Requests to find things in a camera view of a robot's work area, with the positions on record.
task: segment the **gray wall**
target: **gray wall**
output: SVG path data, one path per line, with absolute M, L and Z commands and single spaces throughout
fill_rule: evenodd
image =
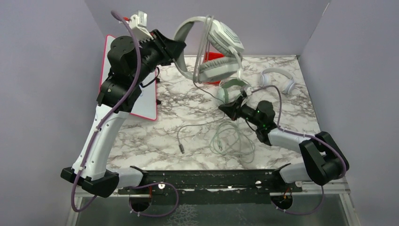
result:
M 0 225 L 64 225 L 104 38 L 83 0 L 2 0 L 0 21 Z
M 111 9 L 130 17 L 148 13 L 148 29 L 173 38 L 192 16 L 214 15 L 241 38 L 246 55 L 299 55 L 316 28 L 329 0 L 85 0 L 103 35 L 127 34 L 109 17 Z M 187 54 L 196 54 L 202 24 L 187 39 Z
M 398 225 L 399 1 L 332 0 L 300 57 L 362 225 Z

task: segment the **white marble surface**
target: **white marble surface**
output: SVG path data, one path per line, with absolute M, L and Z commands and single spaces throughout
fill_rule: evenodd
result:
M 193 70 L 195 58 L 188 57 L 186 63 Z M 302 73 L 295 56 L 284 57 L 245 57 L 243 60 L 244 79 L 257 87 L 261 70 L 267 67 L 280 67 L 292 72 L 297 82 L 291 96 L 283 95 L 283 113 L 281 125 L 299 132 L 317 133 L 319 126 L 305 87 Z M 273 74 L 273 84 L 282 87 L 287 78 Z M 174 65 L 160 69 L 161 83 L 158 84 L 158 120 L 146 121 L 130 116 L 122 125 L 111 150 L 108 167 L 120 168 L 137 166 L 145 170 L 219 170 L 219 169 L 273 169 L 286 163 L 302 161 L 299 154 L 280 147 L 269 147 L 260 143 L 246 123 L 239 121 L 239 127 L 256 145 L 255 160 L 243 163 L 241 158 L 230 155 L 217 155 L 208 145 L 219 123 L 205 126 L 186 127 L 181 133 L 181 142 L 185 153 L 178 147 L 176 132 L 186 124 L 200 124 L 223 117 L 217 109 L 215 100 L 208 94 L 195 88 L 192 81 L 178 73 Z M 217 87 L 206 85 L 212 94 Z M 275 90 L 267 89 L 251 96 L 248 105 L 256 108 L 260 100 L 273 103 L 278 112 L 278 95 Z

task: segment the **table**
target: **table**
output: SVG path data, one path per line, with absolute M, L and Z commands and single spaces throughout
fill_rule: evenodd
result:
M 195 58 L 187 57 L 186 63 L 188 70 L 193 71 Z M 281 125 L 299 132 L 319 132 L 296 56 L 245 57 L 242 64 L 243 78 L 253 86 L 258 85 L 260 71 L 267 67 L 279 67 L 293 73 L 297 86 L 292 95 L 282 97 Z M 216 100 L 195 88 L 192 81 L 183 77 L 174 65 L 161 67 L 159 77 L 161 83 L 157 85 L 157 93 L 162 104 L 158 107 L 158 120 L 147 121 L 130 116 L 115 140 L 107 167 L 124 168 L 134 165 L 144 170 L 274 169 L 287 163 L 302 161 L 301 156 L 293 151 L 260 143 L 244 121 L 239 121 L 239 127 L 256 145 L 255 160 L 252 163 L 244 163 L 238 157 L 221 156 L 210 151 L 209 141 L 220 121 L 184 128 L 180 133 L 185 149 L 182 154 L 176 138 L 180 126 L 211 122 L 222 118 L 223 113 L 217 109 Z M 273 74 L 271 78 L 272 83 L 278 87 L 282 87 L 287 81 L 286 77 L 279 74 Z M 212 85 L 205 85 L 205 89 L 212 94 L 217 91 L 217 87 Z M 255 108 L 260 100 L 272 102 L 278 112 L 279 99 L 275 90 L 267 89 L 255 93 L 248 105 Z

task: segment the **purple cable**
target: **purple cable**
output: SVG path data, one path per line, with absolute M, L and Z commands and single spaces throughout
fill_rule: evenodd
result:
M 262 90 L 262 89 L 266 89 L 266 88 L 268 88 L 268 87 L 273 87 L 273 88 L 275 88 L 275 89 L 277 90 L 278 95 L 279 95 L 279 102 L 280 102 L 279 105 L 280 105 L 280 109 L 279 109 L 279 115 L 278 115 L 278 117 L 277 117 L 277 128 L 279 128 L 279 130 L 281 130 L 281 131 L 283 131 L 283 132 L 286 132 L 286 133 L 289 133 L 289 134 L 293 134 L 293 135 L 297 135 L 297 136 L 304 136 L 304 137 L 308 137 L 308 138 L 310 138 L 310 139 L 315 139 L 315 140 L 317 140 L 318 142 L 320 142 L 322 145 L 326 146 L 326 147 L 327 147 L 328 149 L 330 149 L 330 150 L 334 153 L 334 155 L 340 160 L 340 162 L 341 162 L 341 164 L 342 164 L 342 173 L 341 173 L 341 175 L 339 176 L 339 178 L 344 177 L 345 174 L 346 174 L 346 164 L 345 164 L 345 162 L 343 161 L 343 158 L 338 154 L 338 152 L 337 152 L 333 147 L 331 147 L 329 144 L 327 144 L 326 142 L 320 140 L 319 138 L 317 138 L 317 137 L 315 137 L 315 136 L 308 135 L 308 134 L 302 134 L 302 133 L 298 133 L 298 132 L 294 132 L 294 131 L 290 131 L 290 130 L 286 130 L 286 129 L 283 129 L 283 128 L 280 126 L 280 118 L 281 118 L 281 113 L 282 113 L 283 102 L 282 102 L 280 90 L 279 90 L 279 88 L 277 88 L 277 86 L 274 86 L 274 85 L 264 86 L 264 87 L 261 87 L 261 88 L 259 88 L 259 89 L 255 89 L 255 90 L 253 91 L 253 93 L 258 92 L 258 91 L 260 91 L 260 90 Z M 318 204 L 318 206 L 317 206 L 314 210 L 309 211 L 309 212 L 305 212 L 305 213 L 291 212 L 291 211 L 287 211 L 287 210 L 282 210 L 282 209 L 280 209 L 279 207 L 277 207 L 273 202 L 272 202 L 272 203 L 273 203 L 273 205 L 276 207 L 276 209 L 278 209 L 278 210 L 280 210 L 280 211 L 282 211 L 282 212 L 284 212 L 284 213 L 287 213 L 287 214 L 291 214 L 291 215 L 309 215 L 309 214 L 312 214 L 312 213 L 318 211 L 318 210 L 320 209 L 321 205 L 322 205 L 323 202 L 324 202 L 324 188 L 323 188 L 323 186 L 321 187 L 321 195 L 322 195 L 321 201 L 320 201 L 320 203 Z
M 130 187 L 130 188 L 131 188 L 131 189 L 142 189 L 142 188 L 151 187 L 151 186 L 159 185 L 159 184 L 166 184 L 166 185 L 169 185 L 169 186 L 171 186 L 171 187 L 173 188 L 173 190 L 176 192 L 176 204 L 175 204 L 175 206 L 172 208 L 172 210 L 169 211 L 169 212 L 167 212 L 167 213 L 159 214 L 159 215 L 152 215 L 152 214 L 146 214 L 146 213 L 136 212 L 136 211 L 133 210 L 133 208 L 132 208 L 132 203 L 131 203 L 131 201 L 129 200 L 129 207 L 130 207 L 131 212 L 133 212 L 133 213 L 135 213 L 135 214 L 137 214 L 137 215 L 139 215 L 139 216 L 142 215 L 142 216 L 153 217 L 153 218 L 161 218 L 161 217 L 165 217 L 165 216 L 167 216 L 167 215 L 173 213 L 173 212 L 177 209 L 177 206 L 179 205 L 179 192 L 177 191 L 177 189 L 175 188 L 175 186 L 173 186 L 172 184 L 167 183 L 167 182 L 157 182 L 157 183 L 152 183 L 152 184 L 149 184 L 149 185 L 143 185 L 143 186 L 137 186 L 137 187 Z
M 128 91 L 126 92 L 126 94 L 117 102 L 117 104 L 104 116 L 103 119 L 101 119 L 101 121 L 99 122 L 99 124 L 96 126 L 96 129 L 88 143 L 86 152 L 83 156 L 82 159 L 82 163 L 80 164 L 81 168 L 84 168 L 87 158 L 88 158 L 88 154 L 90 153 L 90 148 L 94 143 L 94 140 L 97 136 L 97 133 L 99 131 L 99 129 L 101 128 L 101 126 L 105 123 L 105 121 L 110 117 L 110 115 L 126 100 L 126 98 L 130 95 L 130 93 L 133 91 L 134 87 L 136 86 L 137 80 L 138 80 L 138 75 L 140 74 L 140 70 L 141 70 L 141 55 L 140 55 L 140 48 L 139 48 L 139 43 L 137 38 L 135 37 L 135 35 L 133 34 L 132 29 L 129 27 L 128 23 L 123 19 L 123 17 L 116 12 L 115 10 L 111 11 L 111 14 L 113 15 L 113 17 L 119 21 L 121 21 L 123 23 L 123 25 L 127 28 L 130 36 L 132 36 L 133 39 L 133 43 L 135 45 L 135 49 L 136 49 L 136 54 L 137 54 L 137 68 L 136 68 L 136 73 L 135 73 L 135 78 L 133 79 L 133 83 L 132 85 L 129 87 Z M 76 191 L 76 187 L 78 185 L 78 180 L 80 178 L 82 174 L 82 170 L 78 170 L 78 173 L 76 174 L 75 180 L 73 182 L 73 186 L 72 186 L 72 192 L 71 192 L 71 206 L 73 211 L 75 212 L 82 212 L 83 210 L 85 210 L 92 202 L 93 200 L 97 197 L 97 195 L 93 196 L 93 198 L 91 198 L 91 200 L 82 208 L 78 209 L 75 206 L 75 191 Z

